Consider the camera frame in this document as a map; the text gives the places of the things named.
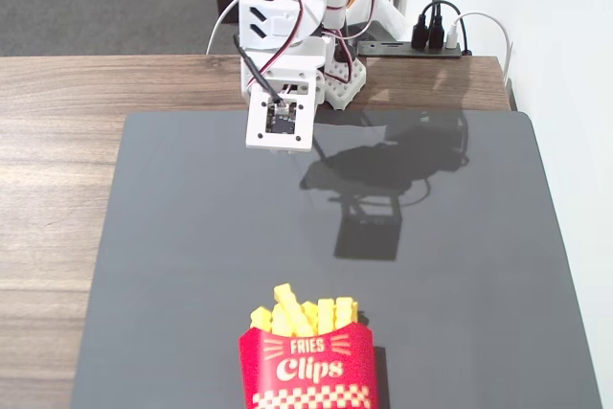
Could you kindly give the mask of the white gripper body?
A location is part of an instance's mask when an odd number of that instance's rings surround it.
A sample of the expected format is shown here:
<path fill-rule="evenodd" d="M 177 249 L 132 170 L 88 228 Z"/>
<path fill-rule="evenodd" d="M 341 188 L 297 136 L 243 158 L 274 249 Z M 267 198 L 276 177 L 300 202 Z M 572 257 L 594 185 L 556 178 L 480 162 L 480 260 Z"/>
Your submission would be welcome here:
<path fill-rule="evenodd" d="M 314 104 L 324 101 L 323 69 L 326 64 L 327 45 L 320 37 L 308 37 L 303 41 L 274 47 L 272 49 L 258 50 L 247 45 L 240 36 L 238 38 L 238 53 L 240 56 L 240 95 L 246 105 L 250 104 L 252 93 L 262 89 L 254 71 L 264 78 L 277 93 L 281 93 L 281 86 L 277 80 L 308 80 L 314 75 L 318 85 L 314 91 Z"/>

